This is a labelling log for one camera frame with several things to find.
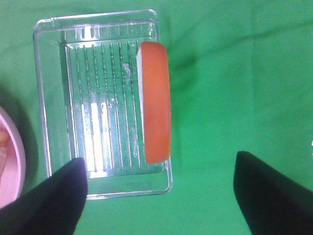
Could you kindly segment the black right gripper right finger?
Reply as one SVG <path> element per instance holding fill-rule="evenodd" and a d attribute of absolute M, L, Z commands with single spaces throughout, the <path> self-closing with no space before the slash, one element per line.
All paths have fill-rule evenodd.
<path fill-rule="evenodd" d="M 253 235 L 313 233 L 313 192 L 247 151 L 237 153 L 233 189 Z"/>

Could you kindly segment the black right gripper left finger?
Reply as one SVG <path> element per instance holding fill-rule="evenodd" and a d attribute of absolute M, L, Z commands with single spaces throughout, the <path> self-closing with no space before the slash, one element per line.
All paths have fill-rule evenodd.
<path fill-rule="evenodd" d="M 2 235 L 72 235 L 88 185 L 84 160 L 75 158 L 0 211 Z"/>

